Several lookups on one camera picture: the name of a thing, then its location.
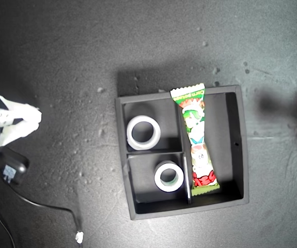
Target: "white tape roll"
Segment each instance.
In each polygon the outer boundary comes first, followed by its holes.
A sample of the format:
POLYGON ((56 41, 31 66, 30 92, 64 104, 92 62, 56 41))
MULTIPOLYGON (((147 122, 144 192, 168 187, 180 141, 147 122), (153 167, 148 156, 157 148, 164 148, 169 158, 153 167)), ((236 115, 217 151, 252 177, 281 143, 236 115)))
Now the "white tape roll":
POLYGON ((157 170, 154 176, 155 184, 160 190, 165 192, 173 192, 178 190, 184 182, 184 173, 182 169, 172 161, 164 161, 157 166, 157 170), (165 182, 161 179, 162 173, 166 169, 173 169, 176 175, 173 180, 165 182))
POLYGON ((127 127, 127 138, 129 145, 135 150, 149 150, 157 145, 161 137, 161 129, 156 120, 146 116, 138 115, 130 120, 127 127), (153 126, 153 135, 146 142, 138 142, 132 136, 132 130, 139 122, 148 122, 153 126))

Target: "black organizer box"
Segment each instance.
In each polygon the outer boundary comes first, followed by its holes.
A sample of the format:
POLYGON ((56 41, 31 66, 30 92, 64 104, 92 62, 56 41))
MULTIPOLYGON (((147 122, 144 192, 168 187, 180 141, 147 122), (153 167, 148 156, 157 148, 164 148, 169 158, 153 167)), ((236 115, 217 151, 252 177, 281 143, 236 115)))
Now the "black organizer box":
POLYGON ((181 108, 168 92, 116 99, 121 165, 132 220, 248 203, 247 142, 240 86, 207 88, 205 106, 205 141, 221 187, 192 196, 189 203, 186 184, 192 187, 191 145, 181 108), (127 124, 137 115, 152 117, 161 128, 161 139, 151 150, 136 151, 127 143, 127 124), (175 192, 161 191, 154 182, 156 166, 171 160, 184 171, 184 157, 188 180, 175 192))

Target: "green wrapper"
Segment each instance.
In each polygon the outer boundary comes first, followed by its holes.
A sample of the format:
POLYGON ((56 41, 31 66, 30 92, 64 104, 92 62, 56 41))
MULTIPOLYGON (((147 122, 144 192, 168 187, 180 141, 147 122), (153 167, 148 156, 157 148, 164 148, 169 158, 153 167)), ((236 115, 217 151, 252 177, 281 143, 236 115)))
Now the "green wrapper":
POLYGON ((173 100, 182 108, 186 131, 191 142, 193 164, 192 195, 220 188, 205 145, 205 85, 198 84, 170 91, 173 100))

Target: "dark gray surface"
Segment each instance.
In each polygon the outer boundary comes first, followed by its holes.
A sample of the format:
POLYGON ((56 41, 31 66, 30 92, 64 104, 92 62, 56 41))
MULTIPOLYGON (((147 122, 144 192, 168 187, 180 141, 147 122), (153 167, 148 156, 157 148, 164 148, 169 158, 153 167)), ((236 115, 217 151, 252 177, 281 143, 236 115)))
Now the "dark gray surface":
MULTIPOLYGON (((0 94, 43 112, 19 190, 80 206, 85 247, 297 247, 297 1, 0 1, 0 94), (130 221, 114 98, 199 82, 242 86, 250 203, 130 221)), ((18 247, 76 247, 1 185, 0 212, 18 247)))

